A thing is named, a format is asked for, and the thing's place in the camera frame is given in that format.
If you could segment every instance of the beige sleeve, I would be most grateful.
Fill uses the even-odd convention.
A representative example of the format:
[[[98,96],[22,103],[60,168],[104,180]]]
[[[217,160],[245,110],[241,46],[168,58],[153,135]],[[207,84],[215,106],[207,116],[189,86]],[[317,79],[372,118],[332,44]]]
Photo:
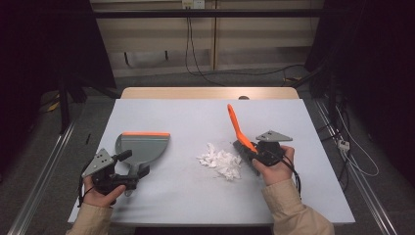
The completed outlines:
[[[110,228],[111,208],[99,208],[83,203],[79,209],[77,218],[67,235],[106,235]]]
[[[274,234],[335,234],[333,224],[301,202],[292,179],[262,190],[274,218]]]

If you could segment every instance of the dark curtain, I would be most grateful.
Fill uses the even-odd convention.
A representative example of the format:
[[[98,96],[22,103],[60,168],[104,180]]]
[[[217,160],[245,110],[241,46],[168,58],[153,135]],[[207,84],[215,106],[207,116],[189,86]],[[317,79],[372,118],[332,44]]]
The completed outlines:
[[[340,2],[326,1],[326,6]],[[415,30],[409,1],[361,1],[356,28],[350,44],[334,62],[334,74],[357,110],[370,134],[387,153],[391,163],[415,185],[413,145],[415,144]],[[342,22],[321,22],[307,60],[313,70],[339,35]]]
[[[92,12],[88,0],[2,1],[0,3],[1,169],[24,144],[46,91],[64,77],[70,95],[85,100],[78,77],[115,87],[96,21],[55,10]]]

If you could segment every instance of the hand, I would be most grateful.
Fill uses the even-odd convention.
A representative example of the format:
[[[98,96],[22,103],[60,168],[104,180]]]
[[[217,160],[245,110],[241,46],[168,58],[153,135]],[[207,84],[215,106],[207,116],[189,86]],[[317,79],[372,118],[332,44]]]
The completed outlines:
[[[85,186],[85,192],[94,187],[94,183],[92,182],[92,177],[90,175],[83,179],[83,184]],[[125,191],[125,188],[125,185],[119,185],[108,195],[100,194],[93,188],[85,194],[83,202],[95,207],[109,208],[111,203]]]
[[[281,149],[284,150],[285,156],[294,163],[294,148],[281,145]],[[293,175],[293,172],[281,162],[272,166],[266,166],[260,161],[253,159],[253,165],[262,174],[266,186],[290,179]]]

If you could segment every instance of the crumpled paper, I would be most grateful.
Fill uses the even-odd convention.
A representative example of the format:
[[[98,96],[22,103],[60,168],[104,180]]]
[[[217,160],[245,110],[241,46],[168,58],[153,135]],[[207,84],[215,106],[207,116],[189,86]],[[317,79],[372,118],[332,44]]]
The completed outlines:
[[[208,152],[198,157],[201,165],[209,168],[215,168],[216,171],[224,176],[227,180],[241,178],[241,157],[227,153],[224,150],[215,152],[212,144],[207,143]]]

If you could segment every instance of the table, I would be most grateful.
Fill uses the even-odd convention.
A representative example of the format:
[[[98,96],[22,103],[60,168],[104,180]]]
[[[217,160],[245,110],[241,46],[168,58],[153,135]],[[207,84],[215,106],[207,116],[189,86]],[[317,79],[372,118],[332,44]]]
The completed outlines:
[[[135,98],[133,90],[151,99]],[[354,218],[336,175],[318,139],[301,99],[269,99],[291,89],[218,88],[222,99],[202,99],[212,88],[161,88],[181,99],[154,99],[158,88],[128,88],[123,99],[115,102],[113,113],[98,149],[115,153],[115,140],[122,131],[167,131],[170,142],[160,158],[151,164],[131,197],[120,197],[112,222],[129,226],[259,226],[273,220],[263,201],[260,177],[242,164],[242,179],[227,181],[205,166],[197,157],[208,151],[207,142],[217,150],[235,152],[235,133],[226,105],[232,104],[243,132],[248,138],[273,129],[294,138],[296,168],[301,177],[302,200],[334,223],[352,223]],[[252,99],[236,100],[245,95]],[[126,174],[124,164],[115,167]],[[69,222],[74,222],[75,202]]]

